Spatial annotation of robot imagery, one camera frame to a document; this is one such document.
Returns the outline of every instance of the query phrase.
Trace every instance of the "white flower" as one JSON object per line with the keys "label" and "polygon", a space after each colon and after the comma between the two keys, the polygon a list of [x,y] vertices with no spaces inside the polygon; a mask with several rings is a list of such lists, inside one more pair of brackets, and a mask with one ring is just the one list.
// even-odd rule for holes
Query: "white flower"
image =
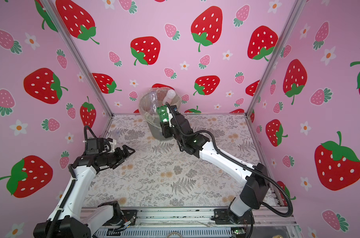
{"label": "white flower", "polygon": [[74,135],[71,135],[70,132],[68,132],[68,135],[65,136],[65,139],[67,140],[67,143],[73,142]]}
{"label": "white flower", "polygon": [[308,183],[308,178],[300,177],[300,179],[301,179],[300,186],[304,187],[306,189],[306,191],[308,191],[308,188],[312,187],[312,185],[310,183]]}
{"label": "white flower", "polygon": [[321,4],[324,4],[324,3],[325,3],[325,6],[328,6],[329,2],[330,2],[330,0],[323,0],[323,1],[321,2]]}
{"label": "white flower", "polygon": [[36,36],[30,36],[28,33],[25,33],[25,36],[27,37],[25,43],[31,45],[32,49],[35,50],[36,47],[40,47],[39,43],[36,41]]}
{"label": "white flower", "polygon": [[132,85],[134,88],[136,88],[137,85],[139,85],[136,80],[130,80],[130,85]]}
{"label": "white flower", "polygon": [[276,168],[276,165],[277,165],[277,164],[276,164],[276,162],[275,162],[275,159],[272,159],[272,160],[271,160],[271,164],[272,164],[272,166],[274,166],[274,168]]}
{"label": "white flower", "polygon": [[300,35],[300,39],[301,39],[301,38],[306,38],[307,32],[309,31],[310,28],[311,28],[311,27],[306,24],[306,25],[304,26],[304,28],[300,30],[300,34],[301,34],[301,35]]}
{"label": "white flower", "polygon": [[56,197],[56,200],[60,200],[61,199],[61,197],[62,197],[62,194],[63,194],[63,192],[62,191],[60,191],[59,192],[59,194],[57,195],[57,197]]}
{"label": "white flower", "polygon": [[16,236],[21,235],[23,233],[23,226],[24,222],[20,225],[13,224],[11,231],[7,233],[6,237],[15,238]]}
{"label": "white flower", "polygon": [[276,13],[278,7],[282,5],[282,3],[279,2],[279,0],[269,2],[268,4],[270,5],[270,8],[268,9],[267,13],[273,12],[274,14]]}
{"label": "white flower", "polygon": [[325,49],[324,56],[320,60],[320,61],[325,61],[325,66],[329,64],[330,60],[333,60],[336,58],[336,55],[334,54],[335,49],[336,49],[335,46],[331,50]]}
{"label": "white flower", "polygon": [[230,97],[233,95],[234,93],[231,92],[231,90],[229,92],[226,93],[226,97]]}
{"label": "white flower", "polygon": [[84,76],[82,75],[81,72],[79,72],[79,74],[77,74],[78,77],[78,81],[83,82],[84,81]]}
{"label": "white flower", "polygon": [[300,123],[300,126],[301,126],[300,133],[304,132],[305,135],[308,135],[308,131],[312,129],[310,126],[308,126],[307,121],[304,124]]}
{"label": "white flower", "polygon": [[102,2],[105,3],[105,8],[106,9],[111,8],[111,9],[114,10],[114,5],[113,4],[114,4],[115,0],[102,0]]}
{"label": "white flower", "polygon": [[22,134],[26,134],[27,131],[25,130],[25,128],[27,128],[28,124],[24,123],[22,124],[20,120],[16,120],[16,125],[11,125],[10,128],[12,130],[15,130],[15,136],[17,136],[18,134],[22,133]]}
{"label": "white flower", "polygon": [[308,227],[308,236],[309,236],[310,238],[318,238],[318,237],[316,236],[316,230],[315,230],[315,229],[311,229],[311,228],[309,228],[309,227]]}
{"label": "white flower", "polygon": [[189,64],[186,63],[186,61],[184,61],[182,64],[180,64],[181,66],[181,70],[185,69],[188,70]]}
{"label": "white flower", "polygon": [[230,53],[230,50],[227,50],[225,53],[222,53],[222,55],[224,56],[222,59],[223,60],[230,60],[230,56],[232,56],[233,54]]}

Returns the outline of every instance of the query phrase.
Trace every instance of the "strawberry wallpaper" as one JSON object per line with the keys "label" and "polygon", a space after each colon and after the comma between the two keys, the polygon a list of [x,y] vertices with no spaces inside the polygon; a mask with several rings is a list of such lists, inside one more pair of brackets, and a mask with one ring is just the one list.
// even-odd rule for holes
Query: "strawberry wallpaper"
{"label": "strawberry wallpaper", "polygon": [[0,237],[32,236],[107,119],[40,1],[0,1]]}
{"label": "strawberry wallpaper", "polygon": [[181,111],[244,112],[294,0],[56,0],[115,113],[133,113],[154,84]]}
{"label": "strawberry wallpaper", "polygon": [[360,1],[307,1],[254,109],[304,237],[360,237]]}

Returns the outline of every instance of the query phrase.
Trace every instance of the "transparent plastic wrapper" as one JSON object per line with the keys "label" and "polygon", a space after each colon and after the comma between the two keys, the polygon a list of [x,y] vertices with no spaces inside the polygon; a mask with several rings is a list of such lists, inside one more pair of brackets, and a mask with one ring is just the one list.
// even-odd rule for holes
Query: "transparent plastic wrapper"
{"label": "transparent plastic wrapper", "polygon": [[[153,137],[158,140],[171,140],[172,138],[164,138],[160,127],[160,118],[157,112],[158,107],[162,106],[163,99],[167,95],[170,88],[151,88],[144,94],[139,101],[139,112],[147,121],[148,127]],[[176,93],[170,105],[181,106],[181,97]]]}

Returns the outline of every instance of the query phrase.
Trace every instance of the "table surface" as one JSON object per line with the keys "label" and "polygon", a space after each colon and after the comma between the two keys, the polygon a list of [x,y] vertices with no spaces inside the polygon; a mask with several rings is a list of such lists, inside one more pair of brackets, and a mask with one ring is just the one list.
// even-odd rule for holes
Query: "table surface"
{"label": "table surface", "polygon": [[[243,115],[185,117],[193,131],[212,132],[221,149],[248,163],[259,162]],[[140,114],[115,115],[107,137],[136,152],[118,168],[97,174],[84,207],[111,200],[118,200],[121,206],[228,206],[242,191],[243,187],[217,166],[180,152],[174,139],[154,139]],[[270,190],[264,201],[275,206]]]}

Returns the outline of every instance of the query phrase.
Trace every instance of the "floral patterned tabletop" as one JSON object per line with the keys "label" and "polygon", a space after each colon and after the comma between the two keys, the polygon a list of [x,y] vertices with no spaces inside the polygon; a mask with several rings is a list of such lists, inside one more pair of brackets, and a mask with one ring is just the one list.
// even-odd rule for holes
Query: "floral patterned tabletop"
{"label": "floral patterned tabletop", "polygon": [[[243,115],[186,115],[194,131],[209,130],[217,145],[237,158],[259,162]],[[121,206],[228,206],[242,191],[217,166],[180,152],[174,139],[159,141],[139,115],[115,115],[108,137],[136,150],[118,168],[95,177],[84,207],[109,200]],[[275,206],[269,190],[265,202]]]}

